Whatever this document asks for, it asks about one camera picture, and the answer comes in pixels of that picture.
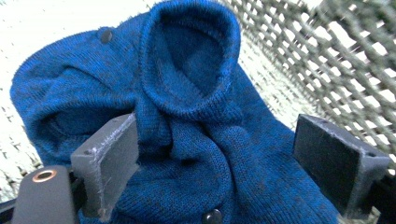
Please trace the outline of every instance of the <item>blue sweater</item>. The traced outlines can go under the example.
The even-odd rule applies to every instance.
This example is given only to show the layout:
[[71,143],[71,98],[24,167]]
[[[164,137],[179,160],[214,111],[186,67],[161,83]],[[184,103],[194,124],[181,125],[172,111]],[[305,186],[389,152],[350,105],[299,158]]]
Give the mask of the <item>blue sweater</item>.
[[291,156],[293,132],[238,65],[239,45],[226,8],[163,2],[46,46],[18,70],[11,98],[45,165],[70,164],[109,119],[136,113],[141,168],[114,223],[200,223],[213,209],[224,223],[335,222]]

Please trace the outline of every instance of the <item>knitted sweater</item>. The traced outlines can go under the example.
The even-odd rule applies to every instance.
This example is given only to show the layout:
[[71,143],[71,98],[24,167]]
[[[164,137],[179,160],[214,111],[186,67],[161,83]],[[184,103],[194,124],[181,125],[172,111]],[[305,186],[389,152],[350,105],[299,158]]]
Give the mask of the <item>knitted sweater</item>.
[[140,170],[113,223],[200,223],[213,209],[224,223],[335,222],[291,156],[293,132],[237,63],[239,45],[223,6],[163,2],[46,46],[18,70],[11,98],[45,165],[69,165],[108,120],[135,112]]

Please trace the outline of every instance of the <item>brass ring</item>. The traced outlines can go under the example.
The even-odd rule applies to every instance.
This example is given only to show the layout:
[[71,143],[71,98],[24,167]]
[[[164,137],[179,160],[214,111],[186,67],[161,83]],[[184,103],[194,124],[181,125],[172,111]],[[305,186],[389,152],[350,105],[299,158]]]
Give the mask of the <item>brass ring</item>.
[[33,182],[41,183],[56,176],[56,170],[45,170],[33,176]]

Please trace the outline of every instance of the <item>screw hole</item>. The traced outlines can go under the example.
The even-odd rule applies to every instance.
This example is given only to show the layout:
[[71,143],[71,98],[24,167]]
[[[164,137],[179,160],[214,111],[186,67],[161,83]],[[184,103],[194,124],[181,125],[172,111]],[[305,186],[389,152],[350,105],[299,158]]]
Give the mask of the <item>screw hole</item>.
[[36,182],[36,183],[45,182],[47,180],[52,179],[55,176],[56,176],[55,170],[42,171],[33,177],[33,182]]
[[373,152],[367,153],[367,156],[369,156],[369,157],[376,157],[376,155],[375,155]]

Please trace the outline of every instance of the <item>button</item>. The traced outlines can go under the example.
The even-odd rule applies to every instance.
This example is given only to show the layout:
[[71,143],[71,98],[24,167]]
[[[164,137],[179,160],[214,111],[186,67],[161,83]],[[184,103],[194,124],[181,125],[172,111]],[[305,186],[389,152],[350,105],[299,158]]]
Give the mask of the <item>button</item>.
[[202,216],[202,224],[221,224],[222,215],[218,209],[213,209]]
[[103,44],[107,44],[110,42],[111,38],[113,37],[113,34],[111,34],[110,30],[105,30],[102,32],[102,36],[100,37],[100,41],[102,41]]

